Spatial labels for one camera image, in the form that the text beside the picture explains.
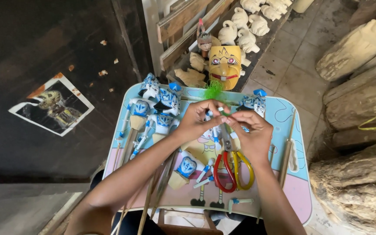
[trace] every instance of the tiled floor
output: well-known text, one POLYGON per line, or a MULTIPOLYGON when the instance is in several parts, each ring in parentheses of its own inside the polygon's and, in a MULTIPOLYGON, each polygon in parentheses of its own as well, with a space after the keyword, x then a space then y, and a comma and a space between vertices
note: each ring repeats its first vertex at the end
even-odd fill
MULTIPOLYGON (((352 10, 343 7, 341 0, 314 0, 305 13, 292 11, 243 89, 243 93, 252 94, 253 90, 263 88, 269 96, 283 97, 295 105, 300 114, 307 161, 311 161, 323 143, 321 135, 327 129, 322 96, 329 83, 317 74, 315 63, 349 32, 346 22, 351 15, 352 10)), ((362 234, 331 221, 313 195, 312 203, 312 219, 305 227, 307 234, 362 234)), ((181 217, 165 217, 165 220, 189 226, 181 217)), ((203 225, 201 220, 188 220, 196 226, 203 225)), ((224 219, 217 228, 226 235, 238 224, 224 219)))

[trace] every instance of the tabletop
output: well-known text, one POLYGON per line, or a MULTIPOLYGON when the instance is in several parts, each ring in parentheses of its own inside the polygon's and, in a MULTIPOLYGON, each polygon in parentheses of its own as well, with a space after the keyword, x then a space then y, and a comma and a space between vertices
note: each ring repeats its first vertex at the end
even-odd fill
MULTIPOLYGON (((118 117, 116 130, 114 136, 112 138, 112 143, 109 151, 109 155, 107 158, 107 164, 105 167, 103 179, 111 174, 116 167, 116 163, 119 162, 121 158, 121 153, 123 151, 123 147, 125 142, 127 141, 126 137, 128 136, 128 132, 130 127, 127 127, 125 130, 123 140, 118 140, 119 132, 121 126, 123 124, 123 119, 126 113, 126 106, 129 104, 129 100, 131 98, 139 97, 138 92, 140 88, 140 83, 135 84, 131 88, 128 89, 126 92, 123 104, 121 107, 120 115, 118 117)), ((167 85, 160 85, 161 87, 165 88, 168 87, 167 85)), ((186 108, 192 102, 196 102, 202 100, 204 89, 201 88, 191 88, 191 87, 182 87, 182 100, 181 100, 181 114, 178 115, 178 119, 180 120, 181 117, 184 115, 186 108)), ((223 92, 222 94, 224 100, 226 100, 227 104, 236 104, 240 101, 244 94, 236 93, 236 92, 223 92)), ((234 105, 231 107, 232 112, 236 110, 238 105, 234 105)), ((290 128, 291 128, 291 121, 292 116, 294 114, 295 106, 280 97, 267 97, 266 98, 266 111, 265 111, 265 119, 274 126, 274 132, 272 135, 271 140, 271 147, 269 150, 269 157, 273 156, 272 160, 272 170, 276 176, 278 176, 279 169, 282 163, 282 157, 285 148, 285 142, 289 137, 290 128)), ((154 128, 149 131, 148 136, 152 136, 155 132, 154 128)), ((141 136, 143 130, 138 133, 138 136, 141 136)), ((302 224, 307 224, 311 219, 312 213, 312 202, 311 202, 311 195, 310 195, 310 182, 308 177, 308 168, 307 168, 307 161, 306 161, 306 154, 302 138, 301 132, 301 124, 300 124, 300 116, 298 110, 296 112, 294 128, 292 131, 292 139, 295 143, 295 152, 296 152, 296 159, 290 162, 287 177, 285 180, 284 192, 287 196, 291 206, 293 207, 294 211, 296 212, 297 216, 299 217, 302 224)), ((153 145, 153 141, 151 138, 148 138, 144 143, 143 148, 146 149, 153 145)), ((238 149, 241 152, 240 144, 238 139, 233 140, 233 145, 235 149, 238 149)), ((220 151, 217 151, 214 148, 213 140, 210 140, 207 137, 200 137, 197 141, 193 141, 189 147, 186 149, 187 151, 191 152, 191 154, 200 160, 203 164, 207 165, 209 158, 216 158, 218 154, 224 151, 222 148, 220 151)), ((173 169, 175 170, 182 161, 182 155, 179 152, 176 156, 175 165, 173 169)), ((204 187, 193 188, 196 184, 196 180, 200 171, 194 172, 190 176, 189 184, 184 185, 182 188, 178 190, 173 190, 171 187, 167 187, 164 195, 159 203, 159 208, 176 208, 176 207, 190 207, 190 208, 201 208, 201 209, 209 209, 209 210, 221 210, 221 211, 228 211, 228 201, 232 198, 238 199, 249 199, 252 198, 254 202, 250 203, 240 203, 237 205, 233 205, 233 212, 244 214, 248 216, 256 217, 258 214, 258 210, 260 207, 259 203, 259 196, 257 191, 257 184, 256 180, 253 183, 251 189, 243 191, 243 190, 236 190, 233 193, 224 193, 222 192, 212 181, 204 187)), ((240 174, 240 181, 242 185, 248 183, 249 180, 249 172, 246 164, 241 162, 239 166, 239 174, 240 174)), ((135 199, 135 202, 131 208, 131 210, 143 210, 144 202, 146 199, 147 194, 147 184, 144 185, 139 196, 135 199)), ((156 190, 152 195, 152 201, 155 201, 154 196, 156 195, 156 190)))

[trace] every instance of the red scissor handle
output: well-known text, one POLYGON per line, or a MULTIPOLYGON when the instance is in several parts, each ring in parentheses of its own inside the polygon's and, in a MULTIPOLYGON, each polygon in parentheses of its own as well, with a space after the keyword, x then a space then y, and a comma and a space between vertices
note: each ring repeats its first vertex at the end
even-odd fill
POLYGON ((213 172, 214 180, 216 181, 217 187, 219 189, 221 189, 223 192, 225 192, 225 193, 232 193, 237 188, 236 178, 234 178, 234 174, 233 174, 232 170, 229 167, 228 160, 227 160, 227 152, 224 152, 223 154, 224 154, 224 157, 223 157, 224 167, 226 168, 226 170, 227 170, 228 174, 230 175, 230 178, 232 179, 232 182, 233 182, 232 183, 232 188, 229 189, 229 190, 226 189, 225 187, 223 187, 220 184, 220 181, 218 180, 217 170, 218 170, 218 165, 220 164, 220 161, 222 160, 222 155, 221 154, 219 154, 217 156, 216 163, 214 164, 214 172, 213 172))

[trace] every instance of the scissors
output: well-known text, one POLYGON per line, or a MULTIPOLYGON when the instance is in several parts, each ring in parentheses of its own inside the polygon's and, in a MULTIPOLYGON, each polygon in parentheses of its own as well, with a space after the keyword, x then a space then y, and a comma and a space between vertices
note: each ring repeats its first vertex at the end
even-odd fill
POLYGON ((239 190, 249 190, 252 187, 253 182, 255 180, 253 168, 252 168, 251 164, 249 163, 249 161, 243 156, 243 154, 241 152, 239 152, 239 151, 236 152, 236 151, 233 150, 232 139, 230 138, 230 135, 229 135, 224 123, 222 124, 222 136, 223 136, 223 145, 224 145, 224 150, 225 150, 223 152, 224 167, 227 169, 228 173, 230 174, 230 177, 233 181, 233 186, 232 186, 231 189, 228 190, 228 189, 224 188, 218 180, 217 168, 218 168, 218 165, 219 165, 221 158, 222 158, 221 154, 219 154, 217 156, 216 165, 215 165, 216 167, 214 167, 214 172, 213 172, 214 180, 216 181, 217 186, 223 192, 226 192, 226 193, 231 193, 236 188, 238 188, 239 190), (227 160, 228 152, 230 152, 232 154, 232 157, 233 157, 233 160, 234 160, 234 175, 233 175, 233 172, 231 171, 229 164, 228 164, 228 160, 227 160), (239 176, 238 176, 238 169, 239 169, 238 158, 240 158, 246 164, 246 166, 248 167, 248 170, 249 170, 249 177, 250 177, 249 182, 244 187, 242 186, 242 184, 239 180, 239 176))

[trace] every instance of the hand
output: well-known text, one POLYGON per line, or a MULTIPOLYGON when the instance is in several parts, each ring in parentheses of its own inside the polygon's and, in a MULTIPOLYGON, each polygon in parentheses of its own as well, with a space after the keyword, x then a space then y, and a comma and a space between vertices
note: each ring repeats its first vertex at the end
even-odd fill
POLYGON ((253 110, 238 111, 226 123, 236 132, 243 154, 251 163, 269 163, 268 151, 274 127, 253 110))
POLYGON ((218 126, 227 120, 217 109, 223 107, 225 113, 230 113, 227 105, 215 99, 208 99, 189 104, 185 114, 173 132, 173 135, 180 138, 182 143, 200 138, 208 129, 218 126), (213 117, 209 121, 204 121, 206 111, 211 110, 213 117))

